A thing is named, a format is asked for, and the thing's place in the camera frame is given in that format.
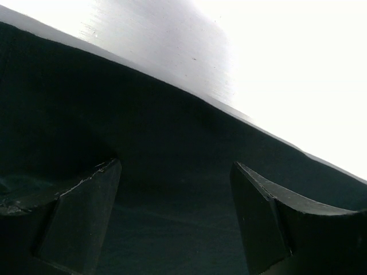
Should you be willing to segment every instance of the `black plastic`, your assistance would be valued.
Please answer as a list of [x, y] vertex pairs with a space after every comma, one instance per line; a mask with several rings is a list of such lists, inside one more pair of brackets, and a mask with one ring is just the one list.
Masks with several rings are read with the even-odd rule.
[[367, 211], [305, 198], [240, 163], [231, 186], [250, 274], [367, 274]]

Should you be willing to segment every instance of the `dark green surface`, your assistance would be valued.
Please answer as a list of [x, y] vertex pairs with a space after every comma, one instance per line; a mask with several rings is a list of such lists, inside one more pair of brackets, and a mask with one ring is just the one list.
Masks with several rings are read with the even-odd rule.
[[179, 89], [0, 25], [0, 188], [34, 191], [114, 155], [98, 274], [244, 274], [235, 160], [316, 201], [367, 205], [364, 184]]

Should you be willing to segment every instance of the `white surface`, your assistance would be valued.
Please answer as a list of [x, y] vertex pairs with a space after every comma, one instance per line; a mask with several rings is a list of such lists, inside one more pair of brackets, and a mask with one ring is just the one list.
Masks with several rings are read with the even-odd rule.
[[1, 21], [182, 88], [367, 182], [367, 1], [0, 5]]

